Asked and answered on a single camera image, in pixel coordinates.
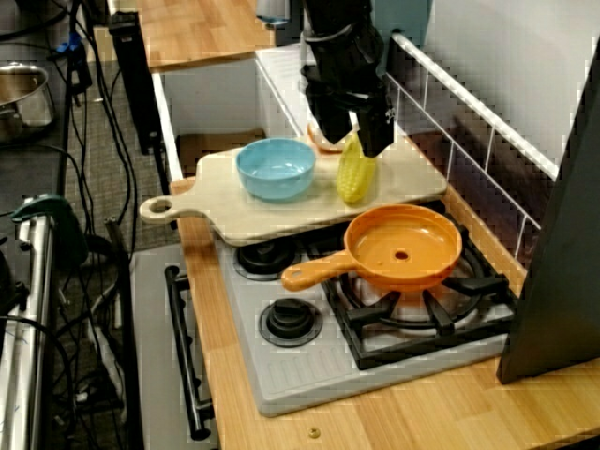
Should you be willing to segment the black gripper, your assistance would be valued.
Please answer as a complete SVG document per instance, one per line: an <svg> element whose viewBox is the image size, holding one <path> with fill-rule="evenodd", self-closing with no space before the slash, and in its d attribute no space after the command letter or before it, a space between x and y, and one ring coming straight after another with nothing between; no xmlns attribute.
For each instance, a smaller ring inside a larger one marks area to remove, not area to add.
<svg viewBox="0 0 600 450"><path fill-rule="evenodd" d="M384 43L371 22L312 22L303 32L315 63L305 64L306 98L331 144L352 131L347 111L359 112L363 154L375 158L394 141L395 113L377 68Z"/></svg>

